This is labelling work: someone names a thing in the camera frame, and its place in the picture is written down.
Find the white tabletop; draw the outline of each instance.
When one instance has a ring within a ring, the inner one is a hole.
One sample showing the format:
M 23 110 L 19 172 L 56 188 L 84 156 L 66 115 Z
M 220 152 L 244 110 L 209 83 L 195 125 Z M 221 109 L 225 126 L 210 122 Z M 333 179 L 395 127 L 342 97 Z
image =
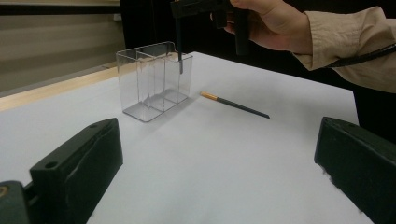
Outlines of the white tabletop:
M 118 118 L 124 164 L 89 223 L 372 223 L 314 163 L 322 117 L 358 124 L 351 91 L 192 55 L 190 98 L 149 123 L 122 114 L 116 77 L 0 112 L 0 181 L 26 185 L 53 149 Z

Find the human hand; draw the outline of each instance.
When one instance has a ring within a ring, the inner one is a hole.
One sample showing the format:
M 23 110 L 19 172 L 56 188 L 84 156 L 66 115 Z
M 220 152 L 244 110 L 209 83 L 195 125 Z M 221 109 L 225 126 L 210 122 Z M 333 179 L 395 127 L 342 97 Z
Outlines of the human hand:
M 234 7 L 251 10 L 249 38 L 274 50 L 312 54 L 312 38 L 307 16 L 282 0 L 230 0 Z M 234 34 L 233 14 L 224 29 Z

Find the beige sleeve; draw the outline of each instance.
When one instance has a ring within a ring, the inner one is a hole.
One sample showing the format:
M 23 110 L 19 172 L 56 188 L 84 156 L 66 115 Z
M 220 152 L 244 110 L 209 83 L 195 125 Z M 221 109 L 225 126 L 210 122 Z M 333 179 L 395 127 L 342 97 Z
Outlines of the beige sleeve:
M 354 14 L 316 11 L 306 11 L 305 14 L 311 26 L 313 55 L 295 54 L 295 57 L 308 70 L 396 43 L 396 20 L 386 19 L 380 7 Z M 396 52 L 334 70 L 357 85 L 396 93 Z

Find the clear plastic container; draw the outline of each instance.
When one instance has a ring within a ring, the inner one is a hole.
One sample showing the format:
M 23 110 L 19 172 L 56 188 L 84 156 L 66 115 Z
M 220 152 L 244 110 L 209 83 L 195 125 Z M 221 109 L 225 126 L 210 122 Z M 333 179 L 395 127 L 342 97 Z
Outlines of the clear plastic container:
M 192 56 L 172 42 L 117 52 L 122 111 L 148 122 L 189 97 Z

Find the pen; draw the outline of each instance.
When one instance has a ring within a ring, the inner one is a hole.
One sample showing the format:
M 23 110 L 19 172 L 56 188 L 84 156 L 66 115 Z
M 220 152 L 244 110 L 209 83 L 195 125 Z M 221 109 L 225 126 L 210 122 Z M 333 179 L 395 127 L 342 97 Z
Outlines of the pen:
M 265 117 L 267 119 L 270 118 L 268 115 L 263 114 L 262 112 L 259 112 L 259 111 L 254 110 L 254 109 L 250 109 L 250 108 L 245 107 L 243 105 L 236 104 L 236 103 L 228 101 L 226 99 L 219 98 L 218 96 L 210 94 L 210 93 L 208 93 L 206 91 L 201 91 L 201 95 L 206 97 L 206 98 L 208 98 L 208 99 L 223 103 L 225 105 L 230 105 L 230 106 L 236 107 L 236 108 L 241 109 L 241 110 L 245 110 L 245 111 L 247 111 L 249 113 L 252 113 L 252 114 L 255 114 L 255 115 L 259 115 L 259 116 Z

